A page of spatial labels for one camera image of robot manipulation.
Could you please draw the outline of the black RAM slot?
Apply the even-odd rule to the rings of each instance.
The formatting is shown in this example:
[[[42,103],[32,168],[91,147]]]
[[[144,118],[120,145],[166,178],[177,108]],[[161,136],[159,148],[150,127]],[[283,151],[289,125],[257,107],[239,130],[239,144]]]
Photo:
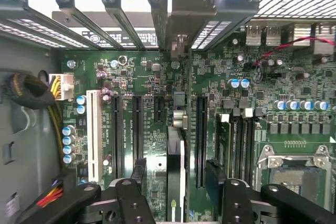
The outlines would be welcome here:
[[[243,119],[238,113],[238,110],[234,109],[233,114],[233,155],[232,155],[232,164],[233,164],[233,171],[232,175],[235,178],[242,179],[244,174],[242,162],[243,162],[243,153],[244,153],[244,140],[243,140],[243,133],[244,133],[244,123]]]
[[[254,130],[255,119],[252,108],[246,108],[243,110],[243,125],[244,125],[244,147],[245,147],[245,159],[244,159],[244,179],[247,183],[251,184],[253,180],[254,170]]]

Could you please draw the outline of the green RAM stick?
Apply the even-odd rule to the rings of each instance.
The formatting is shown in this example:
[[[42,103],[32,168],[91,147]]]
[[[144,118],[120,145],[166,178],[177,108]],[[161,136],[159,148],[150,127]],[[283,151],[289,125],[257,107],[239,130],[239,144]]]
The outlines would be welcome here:
[[[228,178],[232,177],[232,124],[229,114],[216,116],[216,158]]]

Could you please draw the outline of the CPU socket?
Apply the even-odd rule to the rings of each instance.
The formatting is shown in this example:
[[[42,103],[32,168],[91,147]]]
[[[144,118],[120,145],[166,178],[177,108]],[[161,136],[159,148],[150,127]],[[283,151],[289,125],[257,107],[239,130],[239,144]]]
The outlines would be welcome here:
[[[262,147],[256,159],[253,187],[282,185],[313,203],[334,211],[333,158],[329,148],[320,144],[312,153],[277,154],[271,144]]]

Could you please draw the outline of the green motherboard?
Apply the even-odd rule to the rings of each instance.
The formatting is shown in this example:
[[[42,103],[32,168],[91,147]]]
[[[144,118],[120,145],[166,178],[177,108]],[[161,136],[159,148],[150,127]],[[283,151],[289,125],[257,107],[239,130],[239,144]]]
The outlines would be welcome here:
[[[199,58],[193,64],[196,78],[193,89],[206,93],[209,101],[207,160],[218,162],[217,114],[230,115],[233,155],[234,109],[243,119],[243,110],[252,108],[254,170],[252,183],[246,183],[253,190],[256,159],[264,145],[271,144],[277,154],[299,154],[312,153],[315,147],[325,144],[333,158],[336,191],[336,22],[246,26],[216,49],[205,52],[198,47],[193,54]],[[103,177],[98,185],[102,189],[117,179],[111,99],[114,95],[122,97],[123,177],[131,177],[135,167],[132,98],[142,96],[142,158],[146,159],[143,192],[156,221],[167,221],[166,140],[171,117],[170,93],[177,78],[169,68],[170,59],[166,51],[74,51],[64,55],[61,65],[63,74],[74,76],[74,97],[63,102],[64,160],[77,172],[80,184],[90,182],[86,91],[101,91]],[[156,95],[164,96],[164,122],[154,121]]]

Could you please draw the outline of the black long expansion slot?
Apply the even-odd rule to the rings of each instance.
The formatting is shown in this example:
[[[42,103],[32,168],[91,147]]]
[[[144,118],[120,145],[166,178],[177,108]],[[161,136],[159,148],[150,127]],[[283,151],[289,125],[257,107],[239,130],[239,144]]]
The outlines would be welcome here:
[[[112,139],[114,154],[114,177],[121,178],[124,173],[123,157],[123,106],[122,97],[114,95],[111,99]]]
[[[207,151],[207,97],[196,99],[196,187],[205,187]]]
[[[133,131],[133,159],[136,161],[143,157],[144,143],[144,108],[141,95],[132,98],[132,131]]]

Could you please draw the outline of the white expansion slot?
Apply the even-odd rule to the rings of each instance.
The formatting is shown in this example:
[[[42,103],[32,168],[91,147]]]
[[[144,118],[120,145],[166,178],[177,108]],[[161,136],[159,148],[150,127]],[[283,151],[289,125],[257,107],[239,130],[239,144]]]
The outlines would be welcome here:
[[[103,177],[101,91],[87,90],[86,97],[88,179],[99,184]]]

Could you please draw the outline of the black short expansion slot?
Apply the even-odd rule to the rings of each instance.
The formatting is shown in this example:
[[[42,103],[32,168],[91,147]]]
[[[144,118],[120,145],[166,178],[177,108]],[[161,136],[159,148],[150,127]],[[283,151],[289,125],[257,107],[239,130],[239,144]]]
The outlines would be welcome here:
[[[164,96],[156,95],[154,97],[154,121],[164,122],[165,121],[165,100]]]

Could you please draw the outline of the white power connector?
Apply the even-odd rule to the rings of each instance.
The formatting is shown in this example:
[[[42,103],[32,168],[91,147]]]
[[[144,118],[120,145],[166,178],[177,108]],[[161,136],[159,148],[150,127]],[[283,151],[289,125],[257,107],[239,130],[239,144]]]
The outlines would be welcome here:
[[[74,79],[72,74],[49,74],[49,87],[56,101],[74,98]]]

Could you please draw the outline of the metal expansion slot blank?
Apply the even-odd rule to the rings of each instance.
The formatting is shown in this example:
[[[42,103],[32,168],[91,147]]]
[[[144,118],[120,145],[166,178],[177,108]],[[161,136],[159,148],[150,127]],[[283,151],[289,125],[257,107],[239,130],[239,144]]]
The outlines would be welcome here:
[[[68,17],[73,18],[76,22],[88,28],[90,31],[102,37],[110,45],[116,49],[123,49],[123,47],[116,42],[107,32],[102,30],[94,21],[82,13],[75,7],[75,0],[56,0],[59,9]]]
[[[155,28],[158,47],[166,49],[167,0],[148,0],[151,6],[151,15]]]
[[[143,50],[145,46],[135,31],[127,15],[121,8],[121,0],[102,0],[106,12],[115,23],[128,35],[137,49]]]

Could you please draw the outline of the black open PC case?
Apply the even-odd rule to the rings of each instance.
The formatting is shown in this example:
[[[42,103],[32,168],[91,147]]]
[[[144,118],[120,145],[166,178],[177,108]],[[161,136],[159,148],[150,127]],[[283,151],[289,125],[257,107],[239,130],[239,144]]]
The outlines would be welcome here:
[[[216,14],[195,41],[211,51],[246,26],[336,22],[336,0],[215,0]],[[160,50],[148,0],[121,0],[145,49],[135,47],[105,10],[102,0],[75,0],[75,7],[123,49],[63,13],[56,0],[0,0],[0,223],[19,224],[56,183],[81,185],[65,163],[63,102],[49,74],[63,74],[62,59],[74,51]],[[167,22],[172,0],[167,0]]]

